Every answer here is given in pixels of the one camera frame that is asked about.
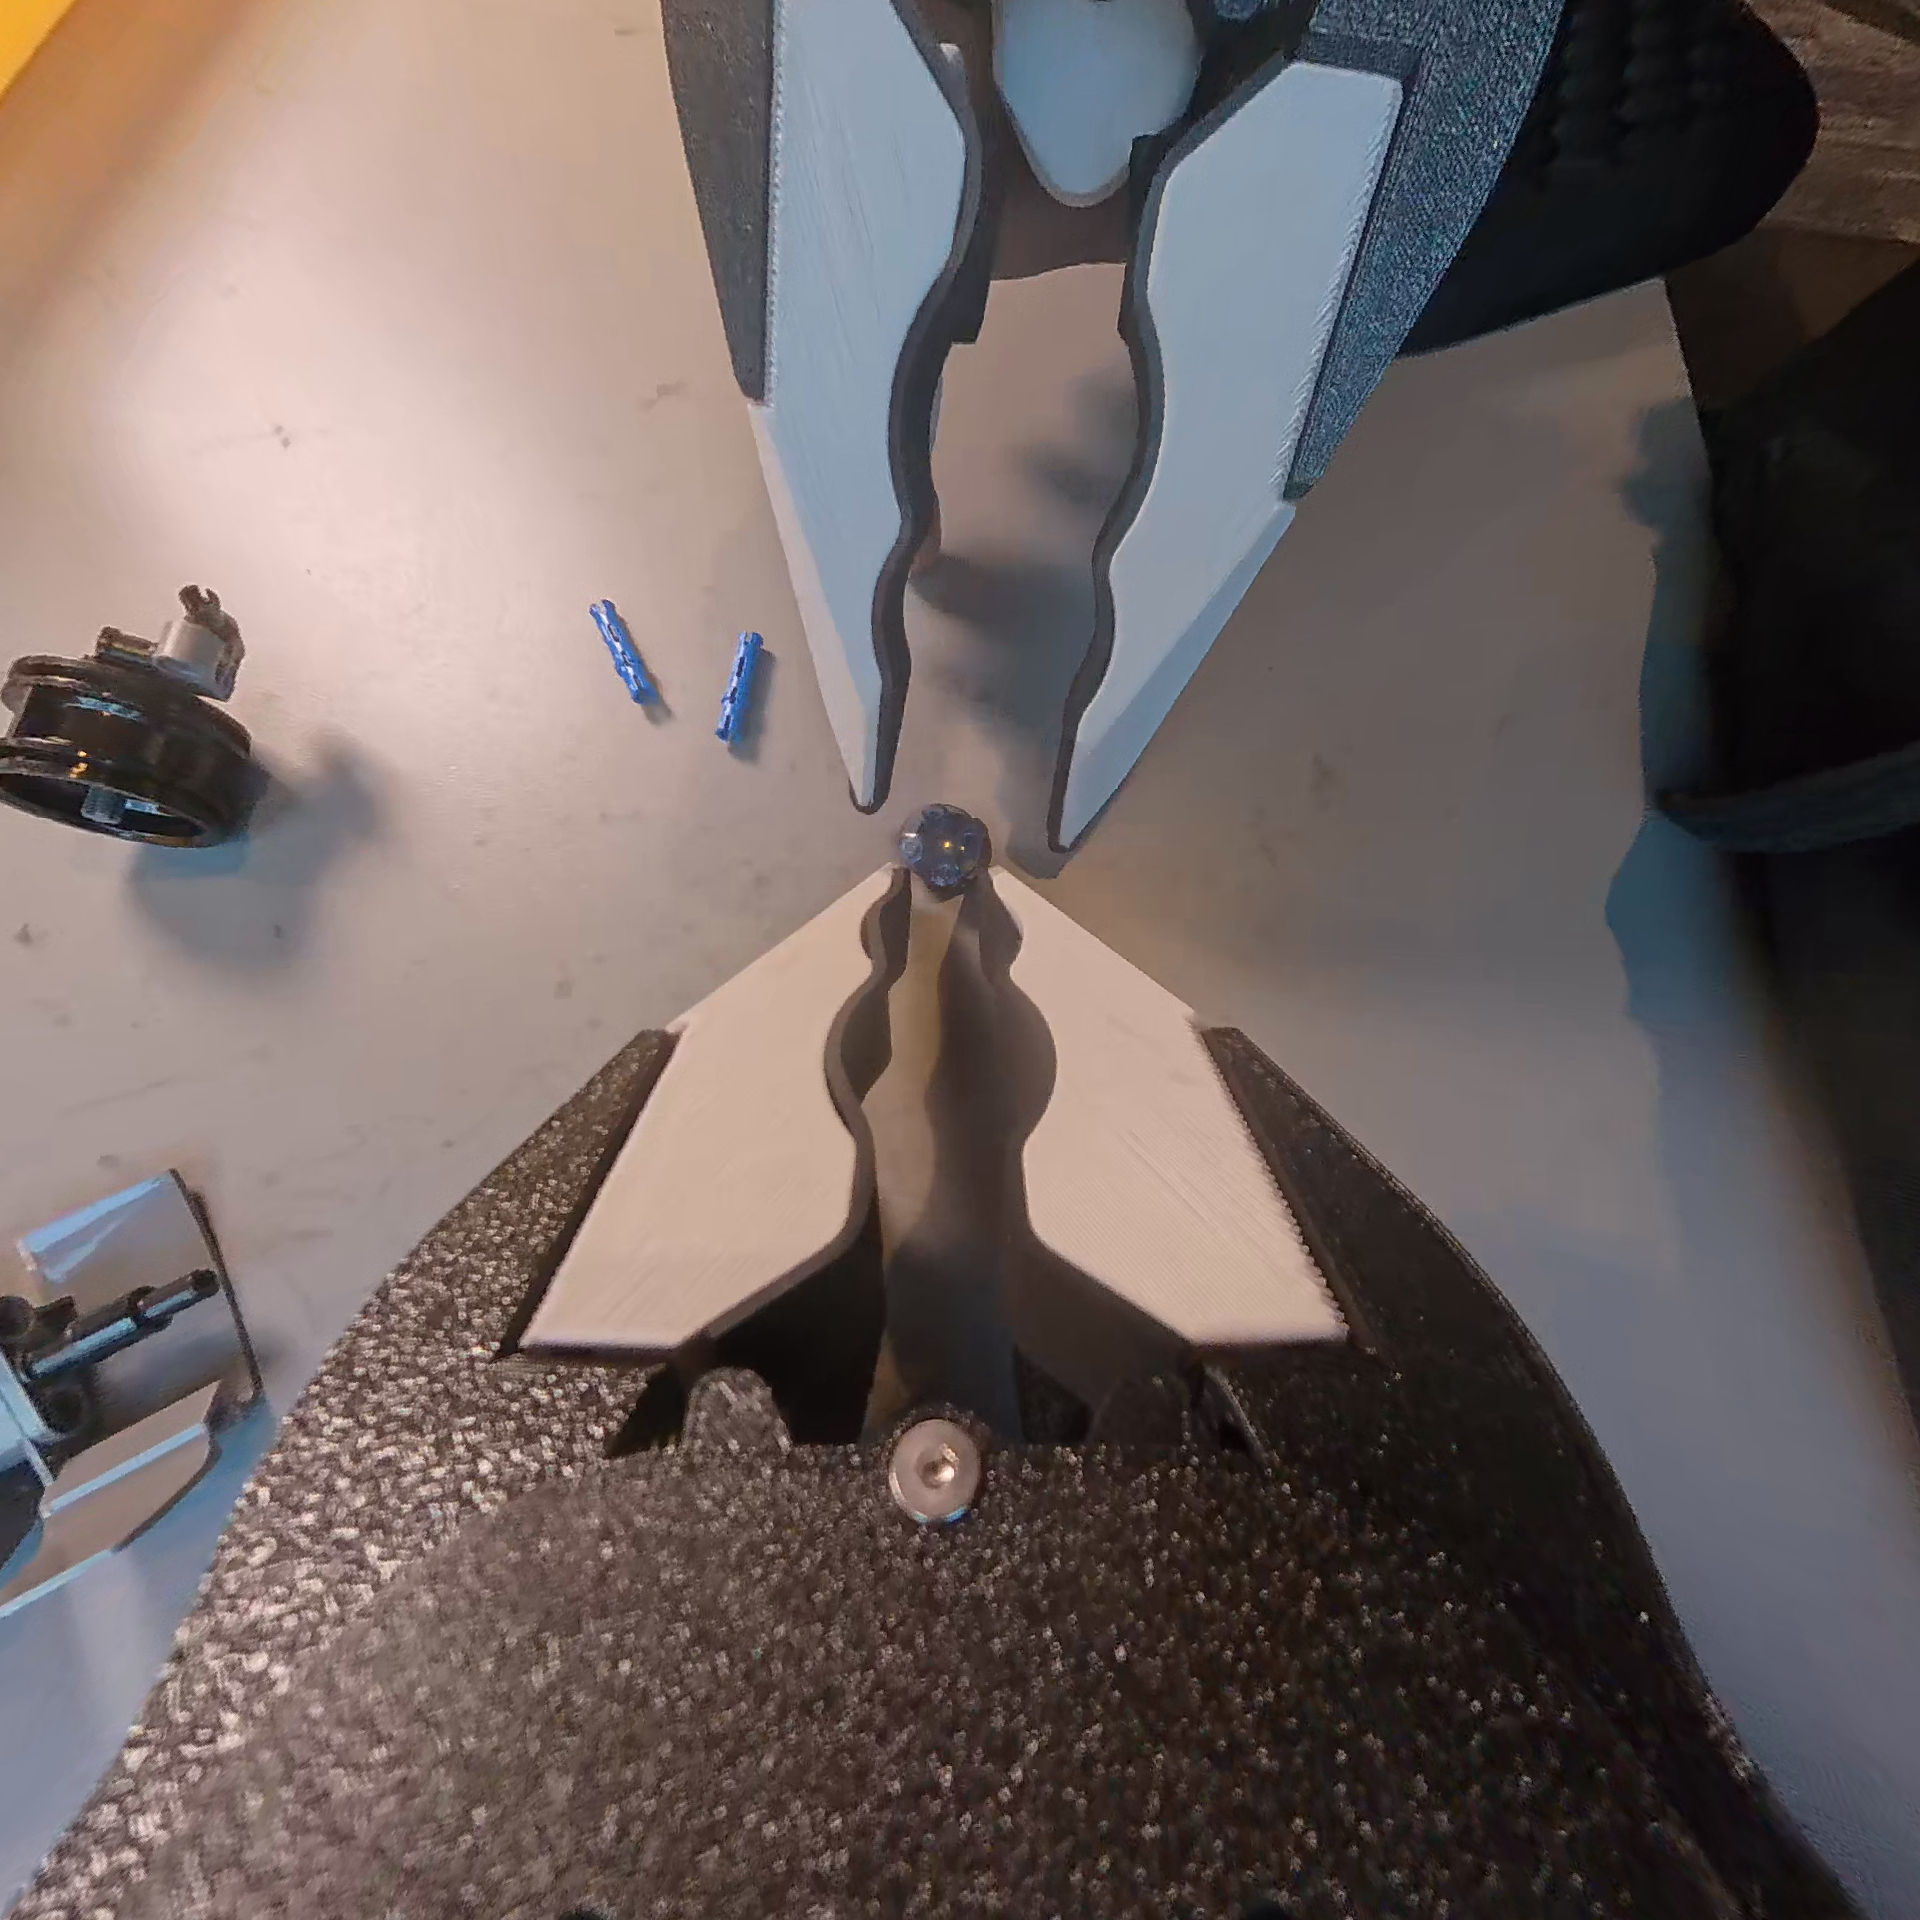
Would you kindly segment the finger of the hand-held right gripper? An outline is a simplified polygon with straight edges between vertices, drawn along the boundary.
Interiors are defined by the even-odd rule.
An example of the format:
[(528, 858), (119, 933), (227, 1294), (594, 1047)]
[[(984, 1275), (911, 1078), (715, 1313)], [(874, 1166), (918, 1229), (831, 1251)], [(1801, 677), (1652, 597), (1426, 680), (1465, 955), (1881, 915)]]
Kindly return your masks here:
[(1137, 464), (1095, 542), (1047, 839), (1114, 799), (1295, 519), (1291, 457), (1403, 106), (1363, 66), (1275, 62), (1190, 128), (1143, 198), (1121, 314)]
[(852, 801), (889, 798), (932, 400), (962, 337), (985, 146), (914, 5), (776, 7), (759, 464)]

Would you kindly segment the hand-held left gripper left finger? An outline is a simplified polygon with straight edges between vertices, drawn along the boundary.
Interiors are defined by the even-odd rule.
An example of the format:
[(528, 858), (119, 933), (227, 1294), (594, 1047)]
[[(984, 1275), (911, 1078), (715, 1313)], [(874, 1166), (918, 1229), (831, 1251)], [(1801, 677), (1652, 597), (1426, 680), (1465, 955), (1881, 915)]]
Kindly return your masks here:
[(624, 1443), (750, 1368), (794, 1440), (860, 1437), (884, 1325), (874, 1130), (911, 877), (880, 869), (667, 1029), (520, 1309), (518, 1349), (665, 1361)]

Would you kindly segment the black toy wheel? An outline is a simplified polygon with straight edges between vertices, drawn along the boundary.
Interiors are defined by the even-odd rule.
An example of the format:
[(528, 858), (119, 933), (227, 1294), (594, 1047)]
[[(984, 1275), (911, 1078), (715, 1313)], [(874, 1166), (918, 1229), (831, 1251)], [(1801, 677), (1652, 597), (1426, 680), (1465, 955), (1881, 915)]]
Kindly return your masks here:
[(147, 663), (23, 655), (4, 680), (2, 801), (150, 848), (239, 837), (263, 787), (251, 735)]

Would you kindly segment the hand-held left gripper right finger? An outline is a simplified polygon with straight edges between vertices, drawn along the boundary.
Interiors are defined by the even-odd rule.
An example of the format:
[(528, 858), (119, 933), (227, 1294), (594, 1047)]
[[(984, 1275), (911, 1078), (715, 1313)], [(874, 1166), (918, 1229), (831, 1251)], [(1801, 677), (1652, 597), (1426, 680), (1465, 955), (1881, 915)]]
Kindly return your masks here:
[(1033, 1443), (1177, 1427), (1347, 1313), (1191, 1006), (1007, 869), (974, 882), (996, 1309)]

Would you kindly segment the person's right forearm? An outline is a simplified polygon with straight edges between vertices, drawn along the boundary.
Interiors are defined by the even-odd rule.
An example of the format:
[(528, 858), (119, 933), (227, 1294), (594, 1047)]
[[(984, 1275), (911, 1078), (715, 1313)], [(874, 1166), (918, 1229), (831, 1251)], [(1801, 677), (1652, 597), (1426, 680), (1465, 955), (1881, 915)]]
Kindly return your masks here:
[(1568, 2), (1520, 137), (1403, 353), (1675, 272), (1804, 171), (1818, 96), (1740, 2)]

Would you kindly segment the grey panel brick assembly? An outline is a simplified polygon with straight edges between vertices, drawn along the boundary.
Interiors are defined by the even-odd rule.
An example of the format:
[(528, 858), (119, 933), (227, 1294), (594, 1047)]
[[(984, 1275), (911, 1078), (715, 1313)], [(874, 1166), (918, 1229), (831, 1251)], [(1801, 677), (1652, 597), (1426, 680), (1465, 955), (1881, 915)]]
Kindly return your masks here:
[(262, 1391), (224, 1254), (180, 1173), (20, 1233), (2, 1285), (2, 1614), (150, 1528)]

